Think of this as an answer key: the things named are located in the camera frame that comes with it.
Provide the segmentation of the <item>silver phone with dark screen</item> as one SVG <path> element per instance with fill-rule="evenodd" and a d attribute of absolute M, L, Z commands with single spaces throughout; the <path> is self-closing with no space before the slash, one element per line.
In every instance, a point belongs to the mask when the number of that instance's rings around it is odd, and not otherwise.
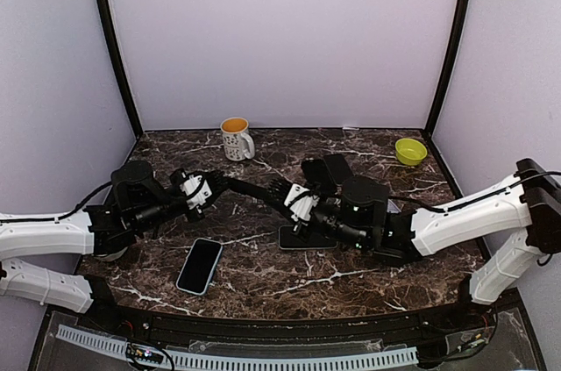
<path fill-rule="evenodd" d="M 301 239 L 292 233 L 290 225 L 283 225 L 278 230 L 278 245 L 283 250 L 324 250 L 336 248 L 337 242 L 318 233 L 311 233 L 307 239 Z"/>

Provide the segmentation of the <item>purple phone with dark screen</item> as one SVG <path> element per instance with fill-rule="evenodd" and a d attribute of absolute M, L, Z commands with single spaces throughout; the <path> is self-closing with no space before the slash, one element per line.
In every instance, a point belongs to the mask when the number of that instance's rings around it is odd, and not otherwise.
<path fill-rule="evenodd" d="M 353 176 L 351 167 L 343 154 L 332 153 L 324 155 L 323 161 L 328 169 L 330 178 L 336 185 L 343 185 L 347 179 Z"/>

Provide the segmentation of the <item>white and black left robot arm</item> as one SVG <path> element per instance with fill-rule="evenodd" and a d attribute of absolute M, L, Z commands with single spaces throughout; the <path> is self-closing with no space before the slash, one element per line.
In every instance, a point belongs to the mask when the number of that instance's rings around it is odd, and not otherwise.
<path fill-rule="evenodd" d="M 145 234 L 179 216 L 190 221 L 229 188 L 218 170 L 174 171 L 170 186 L 157 181 L 147 161 L 131 161 L 103 184 L 103 204 L 78 203 L 70 212 L 47 216 L 1 216 L 1 293 L 39 304 L 60 306 L 90 319 L 105 332 L 117 332 L 124 314 L 112 304 L 106 282 L 95 276 L 67 275 L 35 266 L 27 256 L 50 253 L 94 255 L 115 260 Z"/>

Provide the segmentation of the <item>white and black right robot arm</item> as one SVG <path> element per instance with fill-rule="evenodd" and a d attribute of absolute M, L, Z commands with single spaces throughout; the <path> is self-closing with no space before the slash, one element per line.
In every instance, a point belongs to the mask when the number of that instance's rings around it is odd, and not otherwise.
<path fill-rule="evenodd" d="M 345 174 L 340 185 L 278 180 L 268 189 L 270 204 L 290 220 L 293 234 L 312 232 L 370 252 L 380 262 L 403 266 L 445 248 L 492 233 L 508 239 L 460 285 L 460 301 L 447 312 L 457 331 L 468 329 L 533 265 L 544 265 L 560 251 L 560 173 L 530 158 L 492 187 L 449 203 L 393 213 L 390 189 L 364 175 Z"/>

